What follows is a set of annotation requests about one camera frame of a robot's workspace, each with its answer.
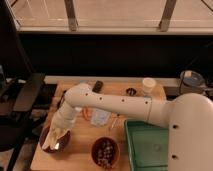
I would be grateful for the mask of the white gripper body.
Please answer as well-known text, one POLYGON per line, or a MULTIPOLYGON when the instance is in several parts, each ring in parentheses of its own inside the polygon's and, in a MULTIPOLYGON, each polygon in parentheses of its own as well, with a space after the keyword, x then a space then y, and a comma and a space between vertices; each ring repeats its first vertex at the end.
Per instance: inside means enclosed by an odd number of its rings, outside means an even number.
POLYGON ((51 121, 52 129, 71 130, 75 124, 79 111, 70 106, 61 106, 51 121))

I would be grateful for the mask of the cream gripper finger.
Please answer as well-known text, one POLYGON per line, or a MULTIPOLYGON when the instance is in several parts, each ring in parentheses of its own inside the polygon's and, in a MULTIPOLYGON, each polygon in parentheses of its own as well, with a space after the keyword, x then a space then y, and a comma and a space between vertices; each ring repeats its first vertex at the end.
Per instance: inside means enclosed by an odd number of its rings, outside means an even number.
POLYGON ((42 145, 42 149, 46 150, 47 148, 50 148, 51 150, 54 150, 57 146, 57 141, 67 132, 67 129, 51 128, 47 134, 44 144, 42 145))

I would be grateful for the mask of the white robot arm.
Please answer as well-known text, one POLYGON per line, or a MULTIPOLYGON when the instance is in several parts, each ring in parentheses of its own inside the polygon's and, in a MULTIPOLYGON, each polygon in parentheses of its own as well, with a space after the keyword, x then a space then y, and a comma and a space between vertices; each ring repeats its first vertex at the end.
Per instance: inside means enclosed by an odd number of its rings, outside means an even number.
POLYGON ((167 128, 168 171, 213 171, 213 101, 187 93, 173 100, 99 94, 80 83, 68 89, 42 145, 54 148, 82 107, 98 108, 167 128))

